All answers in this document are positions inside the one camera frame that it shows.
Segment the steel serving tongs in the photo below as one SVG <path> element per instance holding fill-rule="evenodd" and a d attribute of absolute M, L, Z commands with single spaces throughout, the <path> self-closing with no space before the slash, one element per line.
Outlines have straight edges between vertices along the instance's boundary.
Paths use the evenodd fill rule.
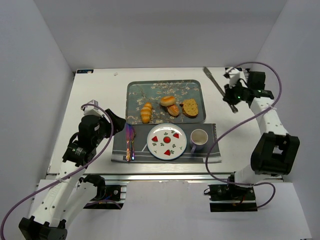
<path fill-rule="evenodd" d="M 219 86 L 219 84 L 217 83 L 217 81 L 215 80 L 215 78 L 213 77 L 211 71 L 206 67 L 204 66 L 202 68 L 204 74 L 208 77 L 208 79 L 210 79 L 210 81 L 213 83 L 213 85 L 216 87 L 216 89 L 219 91 L 219 93 L 222 95 L 222 97 L 225 96 L 225 92 L 223 91 L 223 89 Z M 228 103 L 228 106 L 230 107 L 231 111 L 233 113 L 237 113 L 238 112 L 238 109 L 234 106 L 234 105 L 230 105 Z"/>

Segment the golden ring doughnut bread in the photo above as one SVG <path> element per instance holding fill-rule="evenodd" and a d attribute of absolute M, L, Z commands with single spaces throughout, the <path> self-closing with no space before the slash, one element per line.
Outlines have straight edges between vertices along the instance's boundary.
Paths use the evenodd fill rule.
<path fill-rule="evenodd" d="M 160 99 L 160 105 L 167 107 L 176 103 L 176 98 L 174 96 L 164 96 Z"/>

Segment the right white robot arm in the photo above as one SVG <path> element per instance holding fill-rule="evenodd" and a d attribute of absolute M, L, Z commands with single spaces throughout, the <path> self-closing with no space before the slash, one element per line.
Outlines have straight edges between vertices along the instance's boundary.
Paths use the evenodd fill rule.
<path fill-rule="evenodd" d="M 245 84 L 241 83 L 240 71 L 236 68 L 228 68 L 224 77 L 229 83 L 224 86 L 223 100 L 231 106 L 246 102 L 256 116 L 261 133 L 249 165 L 236 171 L 233 181 L 247 188 L 268 176 L 288 175 L 293 168 L 300 140 L 290 135 L 282 124 L 273 106 L 275 97 L 270 90 L 265 89 L 265 73 L 254 72 Z"/>

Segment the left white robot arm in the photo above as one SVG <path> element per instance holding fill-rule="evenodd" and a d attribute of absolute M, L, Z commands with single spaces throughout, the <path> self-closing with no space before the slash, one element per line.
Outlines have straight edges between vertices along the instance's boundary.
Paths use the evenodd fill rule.
<path fill-rule="evenodd" d="M 121 132 L 125 124 L 126 120 L 110 109 L 99 113 L 94 107 L 84 112 L 78 131 L 69 139 L 62 157 L 57 184 L 49 187 L 38 208 L 18 225 L 26 240 L 64 240 L 68 226 L 87 203 L 106 198 L 102 176 L 82 176 L 96 156 L 99 144 Z"/>

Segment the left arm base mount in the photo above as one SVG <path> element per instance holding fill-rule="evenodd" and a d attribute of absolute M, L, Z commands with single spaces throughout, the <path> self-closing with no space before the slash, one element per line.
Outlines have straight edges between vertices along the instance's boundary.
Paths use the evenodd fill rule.
<path fill-rule="evenodd" d="M 88 174 L 86 177 L 78 179 L 79 188 L 82 182 L 92 183 L 96 188 L 96 196 L 92 198 L 83 208 L 84 209 L 121 209 L 127 192 L 126 185 L 111 184 L 98 174 Z"/>

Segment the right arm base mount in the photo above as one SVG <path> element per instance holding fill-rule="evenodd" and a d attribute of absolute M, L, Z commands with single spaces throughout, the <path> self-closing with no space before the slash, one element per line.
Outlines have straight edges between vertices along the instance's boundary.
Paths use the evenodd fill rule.
<path fill-rule="evenodd" d="M 252 187 L 233 184 L 211 184 L 203 191 L 209 196 L 212 213 L 257 212 L 256 195 Z"/>

